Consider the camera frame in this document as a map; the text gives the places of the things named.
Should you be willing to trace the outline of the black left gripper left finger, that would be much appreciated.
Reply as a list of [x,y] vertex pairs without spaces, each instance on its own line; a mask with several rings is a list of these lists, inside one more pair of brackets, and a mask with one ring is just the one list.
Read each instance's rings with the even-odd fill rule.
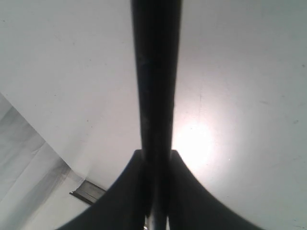
[[60,230],[142,230],[147,211],[147,178],[142,152],[136,150],[100,199]]

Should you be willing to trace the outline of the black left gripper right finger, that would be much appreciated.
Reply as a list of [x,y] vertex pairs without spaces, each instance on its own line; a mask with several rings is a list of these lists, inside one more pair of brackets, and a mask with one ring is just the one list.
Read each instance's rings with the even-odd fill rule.
[[171,230],[260,230],[229,209],[194,177],[174,150],[169,166],[168,220]]

